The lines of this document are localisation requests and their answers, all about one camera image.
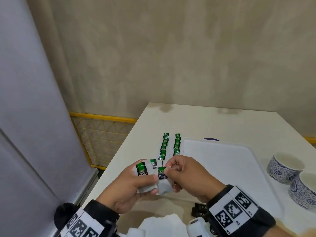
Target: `person's right hand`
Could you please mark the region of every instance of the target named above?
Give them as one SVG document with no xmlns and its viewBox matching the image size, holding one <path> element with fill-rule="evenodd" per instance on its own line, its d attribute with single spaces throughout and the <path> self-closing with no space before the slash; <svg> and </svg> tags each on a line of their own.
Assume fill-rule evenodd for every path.
<svg viewBox="0 0 316 237">
<path fill-rule="evenodd" d="M 165 166 L 165 175 L 176 182 L 174 192 L 185 189 L 203 203 L 208 203 L 226 187 L 192 157 L 175 155 Z"/>
</svg>

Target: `person's left hand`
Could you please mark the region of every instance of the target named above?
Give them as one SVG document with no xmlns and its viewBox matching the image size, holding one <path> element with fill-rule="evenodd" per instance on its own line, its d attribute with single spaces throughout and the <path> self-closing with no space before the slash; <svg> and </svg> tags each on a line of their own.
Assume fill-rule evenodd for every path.
<svg viewBox="0 0 316 237">
<path fill-rule="evenodd" d="M 109 207 L 118 214 L 131 210 L 137 199 L 146 195 L 156 195 L 157 189 L 147 193 L 137 194 L 139 187 L 155 184 L 158 181 L 157 175 L 135 176 L 133 167 L 140 161 L 136 161 L 126 167 L 119 176 L 111 183 L 96 201 Z"/>
</svg>

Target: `yellow metal frame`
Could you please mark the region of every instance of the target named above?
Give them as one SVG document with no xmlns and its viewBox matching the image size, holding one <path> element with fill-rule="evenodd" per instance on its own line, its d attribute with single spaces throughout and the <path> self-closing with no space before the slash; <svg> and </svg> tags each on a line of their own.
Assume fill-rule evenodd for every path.
<svg viewBox="0 0 316 237">
<path fill-rule="evenodd" d="M 69 112 L 69 115 L 76 116 L 76 117 L 99 119 L 99 120 L 120 121 L 120 122 L 126 122 L 126 123 L 136 123 L 137 121 L 137 119 L 132 119 L 132 118 L 103 116 L 103 115 L 94 115 L 94 114 L 76 113 L 76 112 Z"/>
<path fill-rule="evenodd" d="M 120 122 L 125 122 L 125 123 L 136 123 L 137 119 L 132 119 L 132 118 L 124 118 L 124 117 L 115 117 L 115 116 L 103 116 L 103 115 L 94 115 L 94 114 L 87 114 L 87 113 L 77 113 L 77 112 L 69 112 L 69 115 L 70 116 L 75 116 L 75 117 L 82 117 L 82 118 L 91 118 L 91 119 L 99 119 L 99 120 L 109 120 L 109 121 L 120 121 Z M 78 138 L 80 138 L 80 134 L 78 133 L 78 130 L 77 128 L 76 129 L 76 132 L 77 132 L 77 135 L 78 135 Z M 82 144 L 82 142 L 80 141 L 81 143 L 81 146 L 84 150 L 84 153 L 85 153 L 85 157 L 89 163 L 89 165 L 91 167 L 94 167 L 94 168 L 98 168 L 98 169 L 101 169 L 101 170 L 105 170 L 106 167 L 103 167 L 103 166 L 97 166 L 97 165 L 93 165 L 92 162 L 91 162 L 91 159 L 90 157 L 88 156 L 88 153 L 87 153 L 87 150 L 85 148 L 85 146 Z"/>
<path fill-rule="evenodd" d="M 304 137 L 309 143 L 316 144 L 316 138 L 314 137 Z"/>
</svg>

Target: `cup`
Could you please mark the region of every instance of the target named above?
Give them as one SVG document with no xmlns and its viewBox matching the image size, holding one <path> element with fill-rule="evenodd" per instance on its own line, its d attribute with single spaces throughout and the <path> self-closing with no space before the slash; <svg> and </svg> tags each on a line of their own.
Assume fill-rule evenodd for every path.
<svg viewBox="0 0 316 237">
<path fill-rule="evenodd" d="M 294 155 L 278 152 L 270 160 L 267 172 L 276 181 L 283 184 L 290 184 L 304 168 L 304 163 Z"/>
<path fill-rule="evenodd" d="M 303 172 L 295 177 L 289 195 L 301 207 L 316 211 L 316 175 Z"/>
</svg>

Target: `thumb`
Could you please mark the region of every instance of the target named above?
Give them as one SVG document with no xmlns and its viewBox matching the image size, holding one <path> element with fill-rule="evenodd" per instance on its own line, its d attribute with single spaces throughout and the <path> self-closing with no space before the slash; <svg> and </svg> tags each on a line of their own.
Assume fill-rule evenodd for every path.
<svg viewBox="0 0 316 237">
<path fill-rule="evenodd" d="M 169 177 L 170 179 L 179 182 L 180 181 L 180 176 L 181 172 L 177 170 L 173 170 L 171 167 L 167 167 L 165 169 L 165 175 Z"/>
<path fill-rule="evenodd" d="M 158 175 L 143 175 L 135 177 L 134 186 L 144 187 L 155 184 L 158 181 Z"/>
</svg>

